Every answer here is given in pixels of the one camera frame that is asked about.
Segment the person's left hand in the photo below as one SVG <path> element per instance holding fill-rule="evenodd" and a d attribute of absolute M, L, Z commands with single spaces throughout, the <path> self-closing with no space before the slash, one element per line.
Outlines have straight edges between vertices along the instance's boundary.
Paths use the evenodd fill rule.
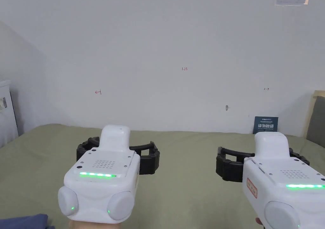
<path fill-rule="evenodd" d="M 105 224 L 84 221 L 69 221 L 69 229 L 120 229 L 121 224 Z"/>

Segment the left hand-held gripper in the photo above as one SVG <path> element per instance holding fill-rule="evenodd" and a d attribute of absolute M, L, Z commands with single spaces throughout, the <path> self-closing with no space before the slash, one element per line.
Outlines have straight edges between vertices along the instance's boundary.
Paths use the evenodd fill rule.
<path fill-rule="evenodd" d="M 76 163 L 58 191 L 62 214 L 70 220 L 118 224 L 130 217 L 138 176 L 155 174 L 160 152 L 154 142 L 129 147 L 130 129 L 106 125 L 76 149 Z M 141 152 L 148 150 L 148 155 Z"/>

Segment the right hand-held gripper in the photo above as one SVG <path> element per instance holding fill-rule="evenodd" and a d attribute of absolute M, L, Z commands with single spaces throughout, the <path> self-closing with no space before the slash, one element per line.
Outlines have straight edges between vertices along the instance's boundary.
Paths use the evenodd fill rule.
<path fill-rule="evenodd" d="M 242 183 L 266 229 L 323 229 L 325 178 L 280 132 L 255 134 L 255 153 L 218 147 L 216 173 Z"/>

